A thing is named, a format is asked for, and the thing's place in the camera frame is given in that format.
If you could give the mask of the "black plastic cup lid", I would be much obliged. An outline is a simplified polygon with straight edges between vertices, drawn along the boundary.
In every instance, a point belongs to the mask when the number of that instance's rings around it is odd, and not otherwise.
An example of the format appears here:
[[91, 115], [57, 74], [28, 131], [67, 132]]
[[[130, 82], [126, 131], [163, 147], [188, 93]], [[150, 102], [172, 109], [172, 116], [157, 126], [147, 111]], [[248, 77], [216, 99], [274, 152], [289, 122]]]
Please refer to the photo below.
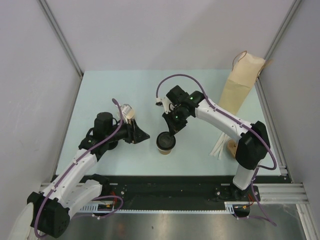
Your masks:
[[162, 151], [172, 150], [176, 145], [176, 138], [168, 131], [161, 132], [156, 138], [156, 146]]

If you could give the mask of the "brown paper coffee cup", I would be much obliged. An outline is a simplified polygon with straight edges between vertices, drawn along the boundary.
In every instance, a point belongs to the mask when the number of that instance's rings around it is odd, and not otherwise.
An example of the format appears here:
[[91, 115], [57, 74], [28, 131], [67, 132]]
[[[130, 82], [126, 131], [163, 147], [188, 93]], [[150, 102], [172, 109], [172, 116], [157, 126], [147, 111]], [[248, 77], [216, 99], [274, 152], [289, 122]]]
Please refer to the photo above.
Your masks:
[[158, 148], [159, 153], [162, 154], [162, 155], [168, 155], [168, 154], [170, 154], [172, 152], [172, 150], [173, 150], [172, 148], [171, 149]]

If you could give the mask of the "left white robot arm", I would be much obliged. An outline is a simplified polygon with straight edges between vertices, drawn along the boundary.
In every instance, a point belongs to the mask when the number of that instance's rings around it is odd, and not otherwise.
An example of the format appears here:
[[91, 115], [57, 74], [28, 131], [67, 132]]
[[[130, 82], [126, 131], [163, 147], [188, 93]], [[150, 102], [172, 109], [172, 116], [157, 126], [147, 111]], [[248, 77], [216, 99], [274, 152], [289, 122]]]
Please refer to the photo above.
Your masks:
[[66, 169], [41, 192], [32, 192], [27, 203], [33, 205], [30, 226], [36, 236], [60, 237], [74, 215], [95, 198], [105, 200], [110, 196], [109, 179], [93, 174], [82, 187], [77, 184], [88, 170], [98, 163], [106, 151], [113, 150], [120, 140], [138, 144], [150, 135], [141, 130], [135, 119], [114, 122], [109, 112], [100, 112]]

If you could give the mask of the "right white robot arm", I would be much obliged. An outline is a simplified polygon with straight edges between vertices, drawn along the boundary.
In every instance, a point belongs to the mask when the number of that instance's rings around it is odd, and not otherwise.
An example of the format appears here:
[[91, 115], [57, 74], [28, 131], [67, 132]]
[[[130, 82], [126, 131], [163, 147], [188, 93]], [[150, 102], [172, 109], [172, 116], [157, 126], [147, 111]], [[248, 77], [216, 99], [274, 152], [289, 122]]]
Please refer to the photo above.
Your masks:
[[270, 148], [265, 124], [237, 118], [206, 98], [204, 93], [196, 90], [188, 94], [178, 85], [165, 97], [157, 97], [156, 105], [164, 108], [162, 116], [171, 136], [182, 130], [187, 125], [188, 117], [192, 116], [213, 125], [236, 142], [235, 159], [238, 167], [230, 194], [237, 201], [247, 197], [257, 166]]

